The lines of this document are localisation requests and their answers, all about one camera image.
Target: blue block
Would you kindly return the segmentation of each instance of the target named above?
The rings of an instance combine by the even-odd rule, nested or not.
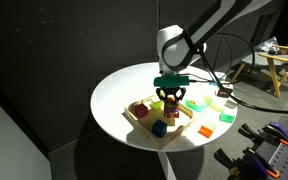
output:
[[[152,133],[159,138],[163,137],[166,131],[167,131],[167,124],[159,119],[155,121],[155,123],[152,125]]]

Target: wooden tray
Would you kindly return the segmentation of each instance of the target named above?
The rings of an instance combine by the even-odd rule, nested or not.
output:
[[[136,129],[139,129],[142,134],[156,146],[158,150],[161,150],[168,143],[170,143],[177,136],[179,136],[185,129],[190,127],[192,123],[196,121],[196,118],[193,116],[193,111],[181,103],[179,104],[179,118],[165,118],[163,106],[160,110],[153,110],[149,106],[153,98],[158,97],[156,94],[151,95],[145,99],[130,104],[128,107],[125,107],[124,110],[129,122]],[[135,115],[134,109],[136,105],[139,105],[141,103],[143,103],[148,108],[148,115],[143,118],[138,118]],[[157,119],[160,119],[166,124],[168,124],[167,132],[162,138],[157,137],[151,131],[152,125]]]

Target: wooden chair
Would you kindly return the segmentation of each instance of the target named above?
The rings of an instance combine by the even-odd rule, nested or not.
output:
[[[280,49],[281,55],[270,55],[270,54],[262,54],[259,52],[255,52],[255,68],[258,69],[266,69],[270,72],[270,77],[273,82],[275,95],[278,98],[281,98],[281,93],[279,87],[282,85],[284,81],[288,82],[288,46],[279,46],[276,45]],[[243,69],[249,69],[252,65],[252,55],[248,55],[243,58],[241,61],[241,66],[236,71],[233,76],[233,80],[242,72]]]

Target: round white table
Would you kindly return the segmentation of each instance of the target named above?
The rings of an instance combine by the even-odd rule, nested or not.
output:
[[[192,66],[188,66],[180,73],[191,73],[211,79],[208,72]],[[153,86],[155,77],[160,77],[158,63],[138,64],[110,74],[93,91],[91,111],[99,126],[114,139],[135,148],[157,151],[164,170],[167,170],[164,171],[167,178],[172,179],[175,175],[165,152],[185,151],[203,146],[223,135],[233,123],[220,121],[220,112],[210,107],[201,116],[194,112],[198,116],[196,122],[163,149],[158,150],[141,131],[130,124],[124,114],[125,107],[155,93],[157,88]],[[199,80],[193,76],[190,76],[190,79]],[[210,95],[213,102],[224,106],[226,98],[215,96],[216,88],[209,83],[190,83],[186,86],[187,92],[184,99]],[[212,121],[216,124],[216,129],[210,138],[198,133],[204,121]]]

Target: red block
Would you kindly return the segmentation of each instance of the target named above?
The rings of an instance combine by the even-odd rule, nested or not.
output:
[[[135,106],[135,114],[142,118],[148,114],[148,109],[144,104],[137,105]]]

